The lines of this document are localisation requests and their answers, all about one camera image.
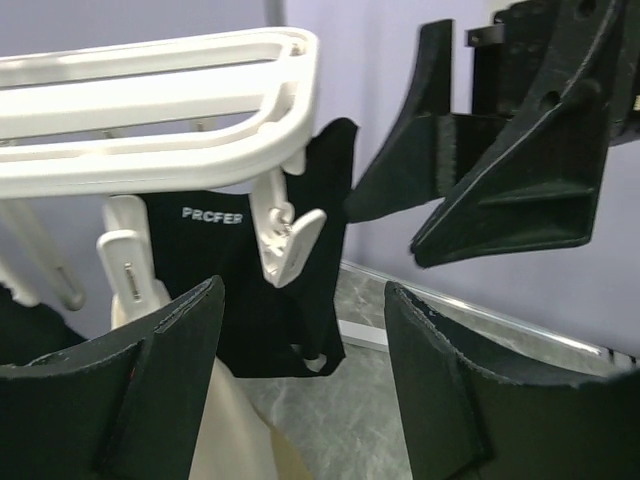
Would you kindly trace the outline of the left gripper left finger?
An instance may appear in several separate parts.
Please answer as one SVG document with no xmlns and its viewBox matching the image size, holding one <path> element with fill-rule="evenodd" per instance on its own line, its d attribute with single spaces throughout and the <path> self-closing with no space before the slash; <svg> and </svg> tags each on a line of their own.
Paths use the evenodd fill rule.
<svg viewBox="0 0 640 480">
<path fill-rule="evenodd" d="M 1 369 L 5 479 L 185 479 L 214 365 L 225 287 Z"/>
</svg>

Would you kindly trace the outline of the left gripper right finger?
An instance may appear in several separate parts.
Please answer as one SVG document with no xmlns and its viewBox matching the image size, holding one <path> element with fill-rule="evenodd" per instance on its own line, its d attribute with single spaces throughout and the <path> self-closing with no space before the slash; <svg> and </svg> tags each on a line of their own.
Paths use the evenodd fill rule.
<svg viewBox="0 0 640 480">
<path fill-rule="evenodd" d="M 384 317 L 416 479 L 635 479 L 639 372 L 596 376 L 506 348 L 389 282 Z"/>
</svg>

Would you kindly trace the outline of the tan underwear with cream waistband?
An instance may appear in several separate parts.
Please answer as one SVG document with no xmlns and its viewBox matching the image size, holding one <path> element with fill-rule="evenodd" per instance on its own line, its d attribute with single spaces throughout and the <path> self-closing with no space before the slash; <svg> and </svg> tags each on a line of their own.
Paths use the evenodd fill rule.
<svg viewBox="0 0 640 480">
<path fill-rule="evenodd" d="M 174 302 L 115 292 L 97 342 L 107 387 L 82 479 L 308 479 L 299 451 L 217 357 L 224 287 L 209 279 Z"/>
</svg>

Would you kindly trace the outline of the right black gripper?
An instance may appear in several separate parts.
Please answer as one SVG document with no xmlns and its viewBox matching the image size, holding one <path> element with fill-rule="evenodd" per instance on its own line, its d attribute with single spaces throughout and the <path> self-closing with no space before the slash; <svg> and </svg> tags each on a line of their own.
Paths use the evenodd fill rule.
<svg viewBox="0 0 640 480">
<path fill-rule="evenodd" d="M 420 27 L 404 104 L 348 220 L 443 198 L 411 243 L 423 268 L 587 244 L 608 150 L 639 139 L 639 3 L 496 7 L 467 31 L 471 114 L 451 110 L 453 34 L 451 19 Z"/>
</svg>

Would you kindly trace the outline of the white clip hanger frame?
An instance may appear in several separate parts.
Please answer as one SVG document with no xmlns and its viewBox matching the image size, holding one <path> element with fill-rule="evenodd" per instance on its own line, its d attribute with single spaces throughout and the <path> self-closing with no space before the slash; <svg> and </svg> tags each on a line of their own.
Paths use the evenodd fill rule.
<svg viewBox="0 0 640 480">
<path fill-rule="evenodd" d="M 72 311 L 84 290 L 30 198 L 106 195 L 114 292 L 161 297 L 135 193 L 251 181 L 254 229 L 291 219 L 306 167 L 320 42 L 277 26 L 1 60 L 1 212 Z"/>
</svg>

